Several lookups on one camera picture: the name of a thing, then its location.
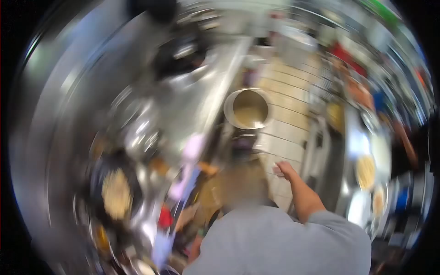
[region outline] tortilla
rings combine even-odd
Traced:
[[[358,158],[356,163],[357,180],[362,190],[370,190],[374,185],[376,169],[370,155]]]
[[[122,220],[131,210],[133,197],[122,169],[106,175],[101,195],[104,209],[113,220]]]
[[[373,194],[373,214],[380,216],[384,210],[384,191],[382,188],[378,188]]]

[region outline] floor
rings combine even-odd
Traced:
[[[261,150],[269,197],[284,211],[292,201],[290,184],[273,174],[275,162],[288,161],[300,173],[304,141],[308,138],[308,86],[316,81],[319,58],[311,55],[300,68],[290,67],[278,57],[265,64],[257,87],[269,94],[273,122],[260,134],[255,149]]]

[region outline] gray shirt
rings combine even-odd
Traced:
[[[368,235],[334,213],[317,212],[301,224],[259,206],[214,222],[183,275],[367,275],[370,258]]]

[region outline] utensil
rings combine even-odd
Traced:
[[[153,156],[159,142],[159,110],[152,99],[144,100],[139,116],[131,123],[124,136],[126,154],[135,161],[144,161]]]
[[[371,133],[376,134],[380,132],[381,124],[379,122],[378,117],[376,116],[375,113],[373,113],[373,111],[362,107],[360,116],[362,118],[363,123]]]

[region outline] red object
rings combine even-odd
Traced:
[[[159,216],[158,226],[162,229],[170,227],[174,222],[171,212],[167,206],[162,206],[161,214]]]
[[[353,60],[352,56],[341,46],[341,44],[336,42],[333,48],[330,49],[330,52],[334,56],[339,57],[342,61],[348,63],[358,74],[365,78],[367,77],[367,71]]]

